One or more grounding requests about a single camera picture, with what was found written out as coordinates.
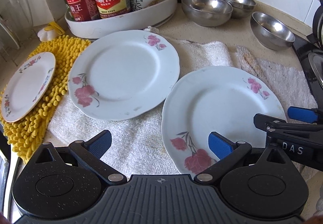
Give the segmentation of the large floral plate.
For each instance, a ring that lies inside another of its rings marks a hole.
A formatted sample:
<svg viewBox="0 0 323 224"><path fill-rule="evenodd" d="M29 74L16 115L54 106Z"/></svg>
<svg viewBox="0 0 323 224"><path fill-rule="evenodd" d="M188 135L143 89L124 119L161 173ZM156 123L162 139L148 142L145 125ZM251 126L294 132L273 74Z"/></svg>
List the large floral plate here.
<svg viewBox="0 0 323 224"><path fill-rule="evenodd" d="M88 117L126 120L163 102L179 75L178 53L164 37L119 31L94 41L77 57L68 91Z"/></svg>
<svg viewBox="0 0 323 224"><path fill-rule="evenodd" d="M208 145L213 131L232 142L264 147L265 132L254 126L257 113L286 118L278 98L259 78L227 66L193 71L175 84L164 102L164 146L177 170L194 176L219 161Z"/></svg>

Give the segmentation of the white towel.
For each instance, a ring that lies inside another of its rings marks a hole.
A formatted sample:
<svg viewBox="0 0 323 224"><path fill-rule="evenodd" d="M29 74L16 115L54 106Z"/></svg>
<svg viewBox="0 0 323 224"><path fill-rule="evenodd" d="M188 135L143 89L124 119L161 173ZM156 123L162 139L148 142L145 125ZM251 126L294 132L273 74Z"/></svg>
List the white towel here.
<svg viewBox="0 0 323 224"><path fill-rule="evenodd" d="M290 106L317 107L296 68L257 59L240 45L231 55L219 41L170 42L180 57L181 79L164 104L132 119L103 121L84 115L66 95L49 123L53 141L65 146L107 129L112 146L102 159L125 175L196 174L216 160L208 149L210 132L263 147L255 114L284 119Z"/></svg>

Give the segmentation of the small floral plate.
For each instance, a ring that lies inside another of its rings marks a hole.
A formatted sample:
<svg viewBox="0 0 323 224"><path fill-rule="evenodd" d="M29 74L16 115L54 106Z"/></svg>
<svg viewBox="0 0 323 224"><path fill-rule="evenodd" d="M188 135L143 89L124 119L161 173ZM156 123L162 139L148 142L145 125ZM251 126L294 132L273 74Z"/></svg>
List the small floral plate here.
<svg viewBox="0 0 323 224"><path fill-rule="evenodd" d="M16 122L28 114L42 98L51 82L56 58L51 52L36 54L14 73L4 90L1 114L6 122Z"/></svg>

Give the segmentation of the white flower sink stopper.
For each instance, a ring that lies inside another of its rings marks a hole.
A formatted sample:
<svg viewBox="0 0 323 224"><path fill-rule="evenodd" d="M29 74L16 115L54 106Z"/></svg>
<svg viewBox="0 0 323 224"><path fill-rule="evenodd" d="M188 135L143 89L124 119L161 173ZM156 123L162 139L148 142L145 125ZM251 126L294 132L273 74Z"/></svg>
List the white flower sink stopper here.
<svg viewBox="0 0 323 224"><path fill-rule="evenodd" d="M52 21L47 24L47 26L39 30L37 37L41 42L47 42L64 34L64 30L56 22Z"/></svg>

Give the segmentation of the steel bowl back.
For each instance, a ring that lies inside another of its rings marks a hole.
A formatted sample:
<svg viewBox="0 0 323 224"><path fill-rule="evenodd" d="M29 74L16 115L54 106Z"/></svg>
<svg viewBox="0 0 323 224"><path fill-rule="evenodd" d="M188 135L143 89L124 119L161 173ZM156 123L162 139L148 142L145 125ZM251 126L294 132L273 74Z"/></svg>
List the steel bowl back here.
<svg viewBox="0 0 323 224"><path fill-rule="evenodd" d="M249 17L256 6L254 0L224 0L233 7L232 18L243 19Z"/></svg>

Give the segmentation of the glass pot lid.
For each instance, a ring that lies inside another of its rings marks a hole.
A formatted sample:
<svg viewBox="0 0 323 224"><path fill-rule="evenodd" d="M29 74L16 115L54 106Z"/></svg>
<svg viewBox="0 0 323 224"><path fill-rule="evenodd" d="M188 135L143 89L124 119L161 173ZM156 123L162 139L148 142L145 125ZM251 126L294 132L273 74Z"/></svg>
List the glass pot lid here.
<svg viewBox="0 0 323 224"><path fill-rule="evenodd" d="M32 35L33 20L28 0L1 0L1 28L19 49Z"/></svg>

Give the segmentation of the steel bowl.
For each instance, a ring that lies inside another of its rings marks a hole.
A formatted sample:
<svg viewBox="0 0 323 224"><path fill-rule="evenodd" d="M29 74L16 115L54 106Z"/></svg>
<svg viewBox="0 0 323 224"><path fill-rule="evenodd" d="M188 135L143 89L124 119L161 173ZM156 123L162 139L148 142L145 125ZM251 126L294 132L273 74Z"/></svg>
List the steel bowl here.
<svg viewBox="0 0 323 224"><path fill-rule="evenodd" d="M181 0L183 13L199 26L217 27L232 16L233 7L224 0Z"/></svg>
<svg viewBox="0 0 323 224"><path fill-rule="evenodd" d="M250 18L251 30L261 45L280 51L292 47L294 33L281 21L269 14L253 12Z"/></svg>
<svg viewBox="0 0 323 224"><path fill-rule="evenodd" d="M249 17L256 6L254 0L224 0L233 7L232 18L243 19Z"/></svg>

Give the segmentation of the black gas stove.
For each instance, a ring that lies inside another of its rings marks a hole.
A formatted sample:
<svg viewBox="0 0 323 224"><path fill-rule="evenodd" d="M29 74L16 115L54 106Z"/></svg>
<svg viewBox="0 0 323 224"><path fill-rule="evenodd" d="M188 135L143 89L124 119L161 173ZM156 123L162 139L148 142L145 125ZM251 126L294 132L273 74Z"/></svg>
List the black gas stove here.
<svg viewBox="0 0 323 224"><path fill-rule="evenodd" d="M305 78L317 105L322 109L322 0L312 22L312 33L302 38L295 35L292 46L301 63Z"/></svg>

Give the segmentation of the yellow chenille mat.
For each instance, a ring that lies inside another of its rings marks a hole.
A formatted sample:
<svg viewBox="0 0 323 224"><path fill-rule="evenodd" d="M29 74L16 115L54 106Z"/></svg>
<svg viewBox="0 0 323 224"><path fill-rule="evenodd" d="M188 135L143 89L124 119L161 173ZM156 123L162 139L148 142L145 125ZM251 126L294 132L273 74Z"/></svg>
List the yellow chenille mat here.
<svg viewBox="0 0 323 224"><path fill-rule="evenodd" d="M28 56L30 60L38 53L51 52L56 58L56 68L49 88L36 106L17 122L6 122L1 114L4 136L24 163L27 163L43 142L48 125L56 107L67 93L68 74L76 58L91 44L88 39L62 35L53 41L42 42Z"/></svg>

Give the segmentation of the white rotating condiment tray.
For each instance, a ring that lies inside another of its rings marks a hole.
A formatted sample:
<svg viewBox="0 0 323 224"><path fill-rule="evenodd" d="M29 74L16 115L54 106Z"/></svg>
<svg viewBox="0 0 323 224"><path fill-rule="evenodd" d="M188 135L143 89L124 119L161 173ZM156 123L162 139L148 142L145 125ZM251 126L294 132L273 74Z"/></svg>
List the white rotating condiment tray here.
<svg viewBox="0 0 323 224"><path fill-rule="evenodd" d="M150 7L111 18L74 21L69 13L65 13L65 20L73 35L84 39L99 39L113 32L161 26L171 19L176 8L177 0L159 0Z"/></svg>

